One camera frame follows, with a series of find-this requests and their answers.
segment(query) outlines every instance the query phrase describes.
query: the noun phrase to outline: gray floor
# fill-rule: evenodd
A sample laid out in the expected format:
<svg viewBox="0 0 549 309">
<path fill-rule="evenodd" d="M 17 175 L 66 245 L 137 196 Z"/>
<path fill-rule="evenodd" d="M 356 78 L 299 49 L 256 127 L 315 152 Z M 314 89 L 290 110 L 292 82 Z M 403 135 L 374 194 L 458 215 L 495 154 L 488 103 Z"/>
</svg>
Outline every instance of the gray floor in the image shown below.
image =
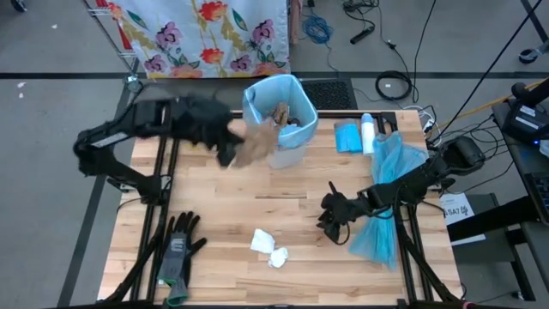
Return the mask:
<svg viewBox="0 0 549 309">
<path fill-rule="evenodd" d="M 359 21 L 348 19 L 341 1 L 317 0 L 315 13 L 334 27 L 329 42 L 333 51 L 329 61 L 340 71 L 376 72 L 403 70 L 398 57 L 378 37 L 378 31 L 350 45 L 348 40 L 362 28 Z M 107 40 L 87 17 L 78 1 L 27 0 L 30 10 L 18 14 L 8 1 L 0 2 L 0 72 L 124 72 Z M 413 55 L 431 6 L 428 0 L 381 0 L 383 35 L 397 44 L 399 52 L 413 67 Z M 504 43 L 525 16 L 519 0 L 439 1 L 425 33 L 418 57 L 418 72 L 466 72 L 465 79 L 420 78 L 419 105 L 434 105 L 441 122 L 448 120 L 488 68 Z M 549 3 L 541 4 L 538 16 L 549 30 Z M 376 10 L 368 15 L 379 25 Z M 549 72 L 549 57 L 534 64 L 520 64 L 516 55 L 537 46 L 540 38 L 529 22 L 502 56 L 494 72 Z M 331 72 L 323 45 L 308 39 L 292 49 L 292 67 L 303 73 Z M 510 92 L 515 82 L 535 80 L 487 79 L 466 110 Z M 27 84 L 18 88 L 19 82 Z M 172 82 L 179 93 L 190 91 L 217 97 L 238 107 L 242 89 L 251 81 L 181 81 Z M 353 79 L 353 86 L 376 98 L 371 78 Z M 395 83 L 392 90 L 397 90 Z M 76 134 L 100 124 L 114 115 L 123 84 L 112 80 L 0 80 L 3 94 L 0 128 L 5 132 L 0 151 L 3 215 L 0 216 L 0 300 L 6 308 L 40 308 L 55 306 L 61 292 L 69 261 L 75 248 L 81 222 L 94 184 L 77 171 L 71 144 Z M 151 93 L 151 96 L 162 95 Z M 392 103 L 369 102 L 356 93 L 360 108 L 397 108 Z M 401 102 L 411 104 L 410 99 Z M 484 110 L 455 122 L 452 128 L 478 123 L 490 114 Z M 118 157 L 126 161 L 132 145 L 117 147 Z M 489 161 L 473 176 L 458 179 L 453 190 L 459 191 L 501 173 L 510 157 L 502 154 Z M 471 190 L 471 193 L 495 192 L 500 203 L 525 194 L 514 167 L 502 178 Z M 106 260 L 115 221 L 115 205 L 120 194 L 106 187 L 92 236 L 75 286 L 72 304 L 93 302 L 97 297 L 101 273 Z M 532 303 L 504 296 L 489 302 L 527 308 L 547 308 L 549 295 L 539 278 L 527 247 L 519 248 L 538 301 Z M 489 299 L 517 289 L 507 264 L 459 264 L 463 283 L 471 301 Z"/>
</svg>

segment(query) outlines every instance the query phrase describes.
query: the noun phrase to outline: black mat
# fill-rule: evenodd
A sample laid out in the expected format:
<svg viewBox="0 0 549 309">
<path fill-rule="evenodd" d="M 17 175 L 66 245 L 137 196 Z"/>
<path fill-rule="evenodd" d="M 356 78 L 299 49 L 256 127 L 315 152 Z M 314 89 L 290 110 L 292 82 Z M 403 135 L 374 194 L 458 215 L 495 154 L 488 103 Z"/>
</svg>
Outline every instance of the black mat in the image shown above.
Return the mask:
<svg viewBox="0 0 549 309">
<path fill-rule="evenodd" d="M 358 109 L 349 78 L 302 81 L 301 84 L 317 110 Z"/>
</svg>

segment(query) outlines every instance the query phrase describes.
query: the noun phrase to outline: plastic bin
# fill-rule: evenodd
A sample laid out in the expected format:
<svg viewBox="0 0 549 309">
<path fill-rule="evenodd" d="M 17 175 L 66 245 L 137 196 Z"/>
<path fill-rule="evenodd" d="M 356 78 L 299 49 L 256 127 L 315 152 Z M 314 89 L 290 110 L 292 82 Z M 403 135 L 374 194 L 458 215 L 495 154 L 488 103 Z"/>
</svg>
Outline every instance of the plastic bin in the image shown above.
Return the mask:
<svg viewBox="0 0 549 309">
<path fill-rule="evenodd" d="M 265 78 L 244 91 L 243 118 L 247 124 L 260 124 L 281 102 L 288 104 L 289 116 L 297 118 L 301 127 L 278 136 L 278 149 L 269 158 L 272 168 L 283 168 L 303 160 L 306 144 L 315 135 L 317 109 L 293 75 Z"/>
</svg>

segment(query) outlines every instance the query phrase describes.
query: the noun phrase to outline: flower print curtain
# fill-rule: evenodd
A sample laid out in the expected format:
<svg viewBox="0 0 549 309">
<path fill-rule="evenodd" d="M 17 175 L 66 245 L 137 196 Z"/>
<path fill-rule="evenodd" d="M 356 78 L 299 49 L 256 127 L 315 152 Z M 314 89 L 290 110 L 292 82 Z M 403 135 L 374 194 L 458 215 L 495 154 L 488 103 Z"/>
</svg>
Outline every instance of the flower print curtain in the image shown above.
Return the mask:
<svg viewBox="0 0 549 309">
<path fill-rule="evenodd" d="M 112 0 L 148 78 L 290 71 L 287 0 Z"/>
</svg>

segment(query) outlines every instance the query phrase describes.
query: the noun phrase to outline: wooden table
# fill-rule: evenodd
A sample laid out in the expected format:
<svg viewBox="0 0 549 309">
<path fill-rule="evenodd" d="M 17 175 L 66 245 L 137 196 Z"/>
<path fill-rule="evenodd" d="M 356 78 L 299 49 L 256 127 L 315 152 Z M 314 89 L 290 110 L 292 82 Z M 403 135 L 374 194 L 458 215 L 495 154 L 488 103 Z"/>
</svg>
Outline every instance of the wooden table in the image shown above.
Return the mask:
<svg viewBox="0 0 549 309">
<path fill-rule="evenodd" d="M 417 112 L 395 113 L 405 143 L 425 148 Z M 347 197 L 372 185 L 370 158 L 335 152 L 335 121 L 322 118 L 304 162 L 284 170 L 270 169 L 266 162 L 221 170 L 203 148 L 181 145 L 169 215 L 193 210 L 202 218 L 196 239 L 208 238 L 193 257 L 188 304 L 393 305 L 397 299 L 407 299 L 400 267 L 388 270 L 355 256 L 348 251 L 353 236 L 338 246 L 315 226 L 329 180 Z M 244 123 L 235 120 L 232 127 L 242 131 Z M 158 139 L 136 141 L 131 166 L 152 174 L 157 147 Z M 135 197 L 135 193 L 125 194 L 122 203 Z M 439 204 L 436 196 L 427 200 Z M 145 207 L 138 202 L 125 205 L 118 213 L 100 298 L 114 291 L 135 262 L 144 214 Z M 460 278 L 443 214 L 420 205 L 417 216 L 427 262 L 459 297 Z M 352 234 L 365 221 L 361 218 L 352 224 Z M 269 268 L 267 255 L 250 250 L 255 228 L 271 233 L 277 246 L 288 249 L 289 259 L 281 269 Z M 419 270 L 413 260 L 412 266 L 421 298 Z M 141 298 L 149 270 L 145 269 Z M 158 287 L 155 301 L 161 302 L 168 294 L 168 287 Z"/>
</svg>

